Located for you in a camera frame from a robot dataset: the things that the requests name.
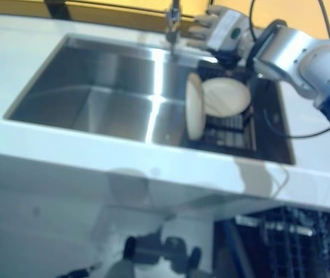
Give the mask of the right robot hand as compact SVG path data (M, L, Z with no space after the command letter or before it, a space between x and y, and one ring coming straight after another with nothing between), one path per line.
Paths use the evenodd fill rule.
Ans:
M249 28L248 17L226 6L210 5L194 22L188 29L187 46L211 53L227 70L236 67L241 60L237 49Z

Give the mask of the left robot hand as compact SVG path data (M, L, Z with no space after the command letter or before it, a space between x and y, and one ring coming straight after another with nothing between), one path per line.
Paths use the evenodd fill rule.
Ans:
M102 267L101 262L96 262L90 266L87 266L85 268L75 269L68 273L65 273L63 275L60 275L60 278L83 278L83 277L89 277L94 271L98 270L100 267Z

